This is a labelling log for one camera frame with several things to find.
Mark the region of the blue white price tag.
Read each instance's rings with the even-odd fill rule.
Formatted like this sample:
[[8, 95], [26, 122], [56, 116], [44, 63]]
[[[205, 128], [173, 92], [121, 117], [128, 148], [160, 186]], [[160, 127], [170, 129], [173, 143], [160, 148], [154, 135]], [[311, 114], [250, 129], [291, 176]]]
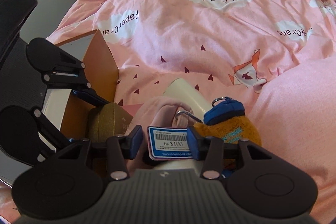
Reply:
[[192, 155], [186, 128], [147, 128], [149, 156], [152, 160], [184, 160]]

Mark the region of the white duck plush toy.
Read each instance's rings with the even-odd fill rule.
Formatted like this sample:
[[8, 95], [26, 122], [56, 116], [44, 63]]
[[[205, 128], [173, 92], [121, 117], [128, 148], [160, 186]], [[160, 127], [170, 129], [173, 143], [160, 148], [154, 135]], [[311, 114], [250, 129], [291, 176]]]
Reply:
[[[189, 105], [194, 115], [203, 120], [204, 114], [210, 110], [211, 104], [184, 79], [174, 80], [165, 90], [164, 96], [178, 99]], [[197, 175], [200, 174], [203, 166], [202, 161], [193, 159], [167, 161], [154, 167], [156, 170], [193, 169]]]

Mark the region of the gold yellow small box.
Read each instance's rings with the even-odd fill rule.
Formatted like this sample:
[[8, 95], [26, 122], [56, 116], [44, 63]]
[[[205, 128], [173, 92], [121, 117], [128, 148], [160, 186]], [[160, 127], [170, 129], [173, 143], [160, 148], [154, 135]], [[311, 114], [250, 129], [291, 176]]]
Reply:
[[86, 136], [94, 143], [105, 142], [111, 136], [124, 135], [133, 117], [116, 103], [90, 110]]

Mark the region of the orange white cardboard box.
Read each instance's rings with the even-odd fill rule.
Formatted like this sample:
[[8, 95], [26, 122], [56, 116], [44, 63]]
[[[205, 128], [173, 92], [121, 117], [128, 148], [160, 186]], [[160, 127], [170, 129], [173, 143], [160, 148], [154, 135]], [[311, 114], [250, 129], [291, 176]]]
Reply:
[[[83, 61], [85, 76], [98, 96], [109, 102], [114, 101], [118, 67], [99, 30], [75, 36], [56, 45]], [[92, 108], [92, 105], [79, 99], [69, 89], [49, 89], [42, 113], [65, 137], [81, 139], [85, 136]]]

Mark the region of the pink plush toy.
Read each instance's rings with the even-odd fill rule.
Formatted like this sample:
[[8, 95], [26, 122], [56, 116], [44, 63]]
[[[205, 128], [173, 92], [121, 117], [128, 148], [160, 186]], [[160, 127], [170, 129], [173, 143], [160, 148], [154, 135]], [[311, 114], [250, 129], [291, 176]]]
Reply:
[[195, 121], [185, 115], [176, 117], [178, 111], [192, 113], [191, 107], [175, 98], [159, 96], [153, 97], [142, 105], [127, 105], [122, 107], [132, 115], [126, 135], [129, 135], [136, 125], [142, 127], [143, 141], [133, 160], [126, 160], [126, 167], [133, 175], [137, 169], [152, 169], [168, 164], [168, 161], [156, 161], [149, 157], [147, 128], [149, 126], [164, 128], [187, 128]]

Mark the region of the pink cloud print duvet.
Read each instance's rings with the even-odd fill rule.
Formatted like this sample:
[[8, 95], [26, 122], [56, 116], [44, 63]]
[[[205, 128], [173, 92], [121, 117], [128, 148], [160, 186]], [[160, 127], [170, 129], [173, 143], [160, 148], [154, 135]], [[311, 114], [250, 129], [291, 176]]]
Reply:
[[142, 105], [186, 80], [245, 107], [262, 145], [237, 170], [137, 169], [104, 180], [86, 135], [29, 166], [4, 154], [16, 223], [335, 223], [335, 0], [77, 0], [44, 38], [99, 30], [118, 67], [114, 101]]

